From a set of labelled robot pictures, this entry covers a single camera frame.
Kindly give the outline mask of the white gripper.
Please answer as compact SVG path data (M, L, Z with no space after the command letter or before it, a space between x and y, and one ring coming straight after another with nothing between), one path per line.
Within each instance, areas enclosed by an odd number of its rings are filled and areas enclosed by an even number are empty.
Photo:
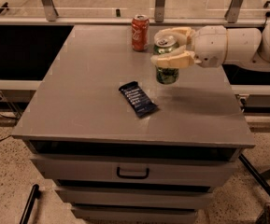
M187 68L195 63L203 68L219 67L223 64L227 51L227 29L219 26L205 26L195 32L191 27L162 29L154 40L164 35L173 36L180 47L171 52L152 55L150 60L157 67L169 69ZM193 51L186 50L192 42Z

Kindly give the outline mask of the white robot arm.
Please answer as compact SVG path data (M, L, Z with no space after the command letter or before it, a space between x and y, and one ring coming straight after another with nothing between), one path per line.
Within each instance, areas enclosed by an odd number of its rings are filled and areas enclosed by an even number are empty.
M270 22L257 28L226 28L222 25L163 29L154 36L173 38L178 47L168 53L154 55L151 62L159 68L187 68L196 64L203 68L237 65L243 69L270 72Z

